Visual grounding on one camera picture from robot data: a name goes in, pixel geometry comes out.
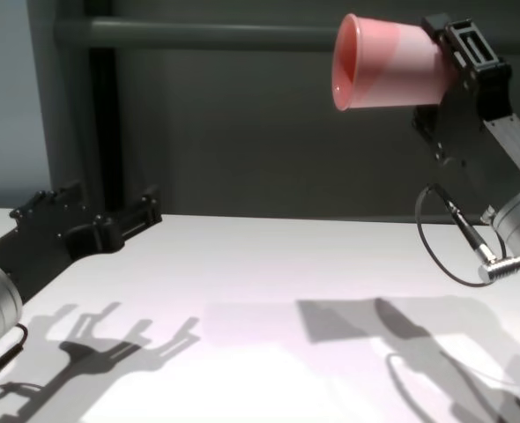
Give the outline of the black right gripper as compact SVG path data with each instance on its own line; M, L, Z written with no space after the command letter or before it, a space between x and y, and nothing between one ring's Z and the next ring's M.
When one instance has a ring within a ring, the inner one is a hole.
M439 13L422 18L420 26L456 72L440 107L413 109L412 126L432 153L443 147L445 157L464 170L482 204L502 208L520 193L520 123L509 100L511 68L471 19Z

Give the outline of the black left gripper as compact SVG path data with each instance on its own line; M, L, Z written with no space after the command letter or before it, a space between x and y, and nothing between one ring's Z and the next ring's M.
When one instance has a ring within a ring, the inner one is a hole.
M0 238L0 270L26 304L73 262L114 254L127 240L162 221L157 186L120 211L85 204L80 181L38 190L9 216L16 226Z

